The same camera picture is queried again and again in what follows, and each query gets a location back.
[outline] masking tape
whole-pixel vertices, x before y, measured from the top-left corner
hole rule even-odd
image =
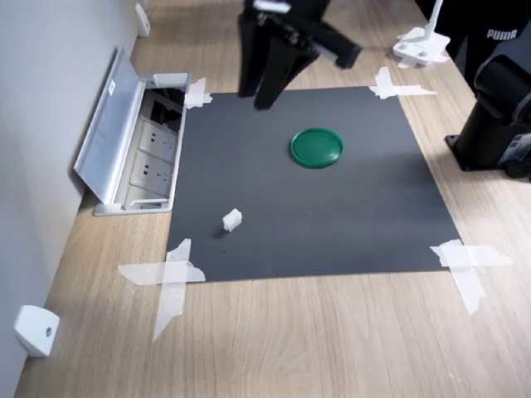
[[[194,107],[201,108],[203,104],[210,104],[212,102],[210,93],[205,93],[206,85],[207,79],[205,77],[190,84],[188,92],[184,95],[184,104],[188,109]]]
[[[396,95],[435,95],[435,91],[424,90],[419,85],[393,85],[389,68],[383,66],[374,76],[376,85],[372,85],[369,89],[380,99],[384,100]]]
[[[438,56],[434,58],[433,62],[436,62],[437,64],[442,64],[444,62],[447,62],[449,59],[450,58],[448,58],[447,56],[443,56],[442,54],[439,54]],[[402,60],[398,64],[398,67],[400,69],[407,69],[407,68],[411,68],[412,66],[415,66],[416,64],[417,62],[415,60],[402,58]]]
[[[460,240],[450,240],[431,247],[439,256],[441,266],[448,267],[469,314],[475,313],[485,290],[475,272],[475,267],[511,265],[513,260],[487,245],[463,245]]]
[[[166,262],[119,265],[118,271],[138,286],[162,284],[158,299],[153,342],[170,321],[183,313],[186,283],[204,282],[205,274],[190,263],[192,241],[185,239],[166,254]]]

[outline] green plastic lid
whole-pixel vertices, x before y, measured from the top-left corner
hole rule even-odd
[[[291,154],[300,164],[311,168],[327,167],[343,153],[343,140],[327,129],[306,129],[291,140]]]

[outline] electrical outlet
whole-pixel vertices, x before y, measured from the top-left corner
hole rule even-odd
[[[138,152],[134,159],[131,185],[169,197],[172,165],[147,153]]]
[[[145,120],[139,148],[156,158],[173,163],[177,152],[177,135],[170,129]]]

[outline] wooden table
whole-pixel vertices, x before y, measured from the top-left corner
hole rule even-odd
[[[150,0],[135,67],[234,92],[240,10],[241,0]],[[17,396],[531,395],[531,184],[458,169],[443,137],[460,132],[471,91],[452,62],[400,70],[390,55],[397,35],[425,23],[412,0],[333,0],[326,19],[365,50],[348,71],[319,59],[291,89],[372,85],[389,66],[395,84],[439,93],[400,101],[446,205],[465,244],[516,261],[478,270],[479,310],[466,312],[448,272],[194,284],[152,343],[160,287],[135,287],[117,265],[163,260],[170,215],[93,217],[88,196],[46,302],[61,317],[55,345],[27,361]]]

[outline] white wall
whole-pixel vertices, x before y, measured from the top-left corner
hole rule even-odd
[[[135,0],[0,1],[0,396],[26,352],[12,326],[42,306],[80,204],[71,167]]]

